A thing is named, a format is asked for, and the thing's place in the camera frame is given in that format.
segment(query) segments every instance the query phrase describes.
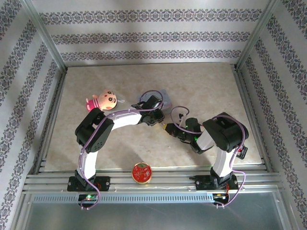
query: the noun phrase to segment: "wall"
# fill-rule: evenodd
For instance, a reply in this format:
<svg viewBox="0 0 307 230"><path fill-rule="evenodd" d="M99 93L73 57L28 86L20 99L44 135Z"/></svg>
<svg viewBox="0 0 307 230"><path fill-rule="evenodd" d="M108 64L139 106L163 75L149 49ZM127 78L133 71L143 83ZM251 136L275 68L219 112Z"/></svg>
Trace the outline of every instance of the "wall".
<svg viewBox="0 0 307 230"><path fill-rule="evenodd" d="M267 153L307 229L307 7L283 0L242 68Z"/></svg>
<svg viewBox="0 0 307 230"><path fill-rule="evenodd" d="M34 0L68 66L235 64L268 0Z"/></svg>
<svg viewBox="0 0 307 230"><path fill-rule="evenodd" d="M18 0L0 0L0 230L40 150L61 72Z"/></svg>

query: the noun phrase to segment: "purple cable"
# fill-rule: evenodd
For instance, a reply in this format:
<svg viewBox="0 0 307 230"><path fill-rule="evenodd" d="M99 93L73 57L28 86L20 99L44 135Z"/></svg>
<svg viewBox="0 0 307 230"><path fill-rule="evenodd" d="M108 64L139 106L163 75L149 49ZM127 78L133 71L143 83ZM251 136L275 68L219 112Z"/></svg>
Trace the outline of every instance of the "purple cable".
<svg viewBox="0 0 307 230"><path fill-rule="evenodd" d="M193 132L193 131L189 131L189 130L187 130L187 129L185 129L185 128L182 128L182 127L180 127L179 125L177 125L177 123L174 121L173 116L172 116L172 112L173 112L173 110L176 109L176 108L184 108L184 109L186 109L187 112L188 112L187 115L190 113L190 110L189 110L187 107L184 107L184 106L181 106L181 105L175 106L175 107L171 110L171 119L172 119L172 122L174 123L174 125L175 125L177 128L179 128L179 129L181 129L182 131L185 131L185 132L187 132L187 133L202 134L202 132Z"/></svg>
<svg viewBox="0 0 307 230"><path fill-rule="evenodd" d="M156 107L156 108L153 108L153 109L138 109L138 110L130 110L130 109L127 109L127 110L121 110L121 111L116 111L114 113L111 113L111 114L108 114L107 116L105 116L105 118L99 123L99 125L97 126L97 128L95 129L95 131L93 132L93 134L90 136L90 138L87 140L86 144L83 146L83 148L81 149L81 153L79 155L79 168L80 168L80 172L81 172L81 175L82 177L85 179L85 181L91 186L93 187L97 193L98 193L98 199L95 201L95 203L93 205L91 205L90 207L87 207L86 210L90 210L91 208L93 208L94 206L96 206L100 200L100 191L99 189L94 185L92 184L84 175L84 171L81 167L81 164L82 164L82 155L84 154L87 146L91 143L91 141L93 140L94 136L96 135L96 133L98 132L99 128L101 127L101 125L104 123L104 121L109 118L109 117L112 117L114 115L117 115L117 114L122 114L122 113L130 113L130 112L149 112L149 111L153 111L159 107L162 107L163 106L163 95L158 91L158 90L149 90L149 91L146 91L145 93L142 94L142 96L140 97L140 100L141 98L148 92L157 92L161 95L161 102L159 103L159 105ZM83 209L83 204L84 200L80 203L80 206L81 206L81 209Z"/></svg>
<svg viewBox="0 0 307 230"><path fill-rule="evenodd" d="M234 173L241 173L241 174L243 174L243 177L244 177L244 178L243 178L243 181L242 181L241 186L239 187L239 189L237 190L236 194L234 195L234 197L233 197L229 202L227 202L226 204L223 204L223 203L221 203L221 202L215 201L215 203L220 204L220 206L217 205L217 207L223 207L223 208L224 208L224 207L226 207L227 205L229 205L231 202L233 202L233 200L234 200L234 199L236 198L236 196L239 194L239 192L240 192L241 188L243 187L243 185L244 185L244 183L245 183L245 180L246 180L246 174L245 174L245 172L243 172L243 171L237 171L237 170L233 170L233 169L232 169L233 163L234 163L235 158L236 158L236 154L238 153L238 150L239 150L239 149L243 146L243 144L244 144L244 141L245 141L245 130L244 130L242 124L241 124L240 122L238 122L236 119L234 119L233 117L231 117L231 116L227 116L227 115L217 115L217 116L213 117L212 120L215 119L215 118L218 118L218 117L224 117L224 118L228 118L228 119L230 119L230 120L233 120L234 122L236 122L236 123L239 125L239 127L240 127L240 129L241 129L241 131L242 131L242 140L241 140L241 143L240 143L240 145L236 148L236 150L234 151L234 153L233 153L233 155L232 155L232 157L231 157L230 163L229 163L229 167L231 168L231 170L232 170Z"/></svg>

